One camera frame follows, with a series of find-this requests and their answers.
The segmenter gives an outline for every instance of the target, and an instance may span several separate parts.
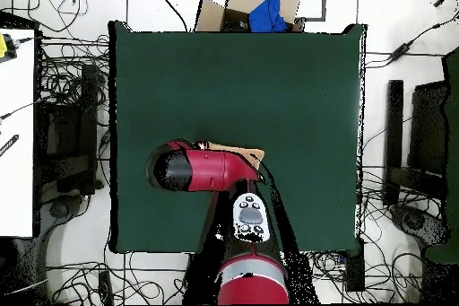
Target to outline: tangled wires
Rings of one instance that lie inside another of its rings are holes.
[[[134,271],[142,269],[134,269],[129,267],[130,272],[134,276],[134,282],[127,279],[125,275],[121,275],[121,272],[126,272],[125,269],[113,269],[109,267],[106,263],[99,262],[87,262],[81,263],[78,265],[65,265],[60,267],[48,267],[48,271],[53,270],[76,270],[76,272],[67,279],[63,285],[57,289],[51,296],[51,303],[54,305],[65,304],[65,305],[80,305],[80,306],[101,306],[105,303],[106,297],[108,296],[107,288],[104,288],[99,284],[94,283],[94,277],[97,278],[103,271],[109,271],[112,275],[112,279],[121,280],[123,283],[123,288],[115,290],[112,293],[115,306],[123,306],[126,304],[126,300],[129,300],[135,296],[139,296],[140,299],[147,305],[153,304],[168,304],[174,297],[178,294],[183,294],[183,281],[181,279],[174,279],[174,286],[176,291],[166,298],[163,288],[153,281],[139,281]],[[158,293],[156,295],[148,295],[144,290],[148,286],[153,286],[157,289]],[[123,295],[126,291],[132,290],[133,292],[128,295]],[[74,299],[64,300],[62,302],[61,297],[65,291],[74,294]],[[152,300],[160,299],[160,303],[152,303]]]

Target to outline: blue cloth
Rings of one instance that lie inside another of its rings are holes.
[[[285,31],[287,29],[287,25],[279,14],[280,10],[281,0],[264,0],[248,15],[250,30],[252,32]]]

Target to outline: green table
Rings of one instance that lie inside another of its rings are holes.
[[[211,193],[159,191],[145,178],[151,151],[179,137],[265,150],[300,249],[356,248],[362,26],[337,35],[135,33],[111,22],[109,32],[112,249],[196,251]]]

